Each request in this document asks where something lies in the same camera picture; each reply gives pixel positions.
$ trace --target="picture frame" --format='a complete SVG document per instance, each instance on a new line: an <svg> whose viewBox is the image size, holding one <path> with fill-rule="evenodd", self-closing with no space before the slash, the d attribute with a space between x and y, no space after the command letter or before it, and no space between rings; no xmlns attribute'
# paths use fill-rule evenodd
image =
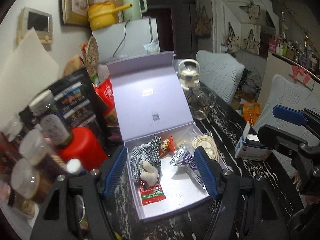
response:
<svg viewBox="0 0 320 240"><path fill-rule="evenodd" d="M89 26L89 0L60 0L61 25Z"/></svg>

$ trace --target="yellow pot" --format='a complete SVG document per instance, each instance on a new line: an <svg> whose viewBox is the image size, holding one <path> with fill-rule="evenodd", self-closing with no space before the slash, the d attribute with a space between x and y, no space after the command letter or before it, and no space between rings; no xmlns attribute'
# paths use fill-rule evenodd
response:
<svg viewBox="0 0 320 240"><path fill-rule="evenodd" d="M91 30L97 30L112 24L116 24L117 12L130 8L130 3L116 7L112 2L98 3L88 9L88 16Z"/></svg>

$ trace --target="qr code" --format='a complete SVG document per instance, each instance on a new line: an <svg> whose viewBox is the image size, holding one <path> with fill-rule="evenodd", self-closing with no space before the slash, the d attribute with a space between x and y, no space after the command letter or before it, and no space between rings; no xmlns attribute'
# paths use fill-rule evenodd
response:
<svg viewBox="0 0 320 240"><path fill-rule="evenodd" d="M153 117L153 121L160 120L159 114L153 114L152 117Z"/></svg>

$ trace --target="white paper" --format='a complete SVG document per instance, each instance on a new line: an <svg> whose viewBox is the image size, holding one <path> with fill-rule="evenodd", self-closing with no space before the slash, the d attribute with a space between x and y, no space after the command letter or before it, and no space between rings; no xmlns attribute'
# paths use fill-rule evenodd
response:
<svg viewBox="0 0 320 240"><path fill-rule="evenodd" d="M31 29L0 73L0 128L12 114L22 111L37 93L55 82L58 72L59 65Z"/></svg>

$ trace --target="glass cup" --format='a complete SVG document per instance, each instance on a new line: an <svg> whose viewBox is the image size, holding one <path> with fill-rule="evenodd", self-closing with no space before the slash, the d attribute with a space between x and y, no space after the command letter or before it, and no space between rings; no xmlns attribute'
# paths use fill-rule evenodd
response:
<svg viewBox="0 0 320 240"><path fill-rule="evenodd" d="M193 89L190 98L190 110L193 118L203 120L208 117L210 108L217 100L217 95L208 87L200 86Z"/></svg>

